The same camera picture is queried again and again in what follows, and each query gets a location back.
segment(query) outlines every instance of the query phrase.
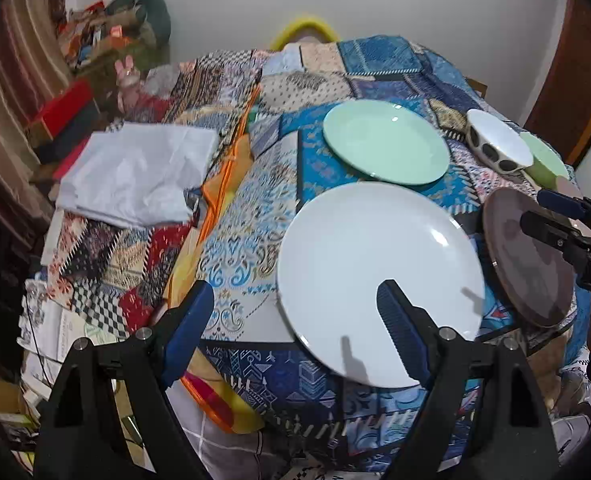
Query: light green plate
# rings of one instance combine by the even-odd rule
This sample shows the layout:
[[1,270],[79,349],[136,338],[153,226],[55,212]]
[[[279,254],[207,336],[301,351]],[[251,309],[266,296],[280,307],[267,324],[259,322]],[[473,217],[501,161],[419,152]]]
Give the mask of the light green plate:
[[536,183],[547,189],[556,189],[556,177],[563,176],[569,179],[569,172],[564,162],[549,146],[529,132],[520,133],[520,137],[533,153],[533,166],[529,166],[525,171]]
[[449,167],[447,143],[426,120],[385,101],[347,101],[324,118],[324,139],[346,163],[368,175],[418,186]]

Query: white bowl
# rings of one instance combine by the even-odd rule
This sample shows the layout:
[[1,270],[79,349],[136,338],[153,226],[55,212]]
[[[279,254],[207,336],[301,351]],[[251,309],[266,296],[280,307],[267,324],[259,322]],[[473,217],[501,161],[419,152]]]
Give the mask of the white bowl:
[[533,165],[527,143],[508,124],[482,110],[466,113],[466,140],[487,166],[508,174]]

